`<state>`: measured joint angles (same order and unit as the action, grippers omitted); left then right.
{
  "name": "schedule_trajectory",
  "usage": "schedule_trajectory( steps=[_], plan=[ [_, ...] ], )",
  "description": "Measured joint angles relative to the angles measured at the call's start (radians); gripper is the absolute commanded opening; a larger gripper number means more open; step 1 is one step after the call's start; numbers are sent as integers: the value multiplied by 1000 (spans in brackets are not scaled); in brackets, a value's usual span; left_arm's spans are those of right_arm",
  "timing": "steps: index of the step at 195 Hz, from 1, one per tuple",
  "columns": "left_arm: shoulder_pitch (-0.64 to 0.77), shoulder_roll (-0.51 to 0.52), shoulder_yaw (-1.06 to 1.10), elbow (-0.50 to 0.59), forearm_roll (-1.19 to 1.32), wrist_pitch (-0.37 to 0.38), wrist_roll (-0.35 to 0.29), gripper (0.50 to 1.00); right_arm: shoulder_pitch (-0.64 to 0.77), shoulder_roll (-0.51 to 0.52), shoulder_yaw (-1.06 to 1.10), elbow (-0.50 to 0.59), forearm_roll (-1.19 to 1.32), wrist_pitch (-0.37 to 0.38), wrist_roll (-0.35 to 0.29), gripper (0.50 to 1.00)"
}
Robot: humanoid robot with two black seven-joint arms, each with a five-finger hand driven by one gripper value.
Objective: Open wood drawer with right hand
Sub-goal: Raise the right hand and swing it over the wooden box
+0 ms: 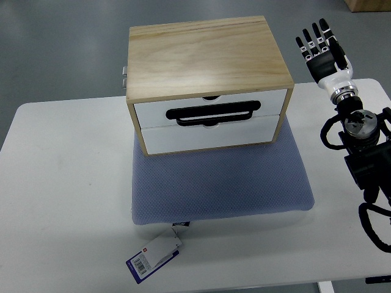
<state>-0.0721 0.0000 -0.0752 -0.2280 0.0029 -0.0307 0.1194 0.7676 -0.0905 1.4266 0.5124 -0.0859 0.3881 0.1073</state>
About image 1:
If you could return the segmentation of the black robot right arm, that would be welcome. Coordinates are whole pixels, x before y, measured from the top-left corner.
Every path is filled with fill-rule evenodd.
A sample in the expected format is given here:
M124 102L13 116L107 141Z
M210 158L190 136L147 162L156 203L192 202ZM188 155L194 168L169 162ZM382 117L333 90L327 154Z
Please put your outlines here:
M357 96L343 98L336 105L337 114L320 131L323 145L331 150L346 150L345 163L353 180L364 192L359 218L374 245L390 253L390 245L374 231L368 212L390 217L390 211L376 206L379 192L390 201L390 108L374 114L363 108Z

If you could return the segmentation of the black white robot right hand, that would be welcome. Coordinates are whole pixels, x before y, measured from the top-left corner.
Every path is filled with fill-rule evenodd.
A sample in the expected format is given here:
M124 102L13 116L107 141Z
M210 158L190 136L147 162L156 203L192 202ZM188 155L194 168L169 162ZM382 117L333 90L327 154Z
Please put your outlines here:
M296 37L296 43L315 83L327 92L334 105L358 95L353 82L353 66L327 21L320 19L312 24L312 29L314 38L303 29L304 39Z

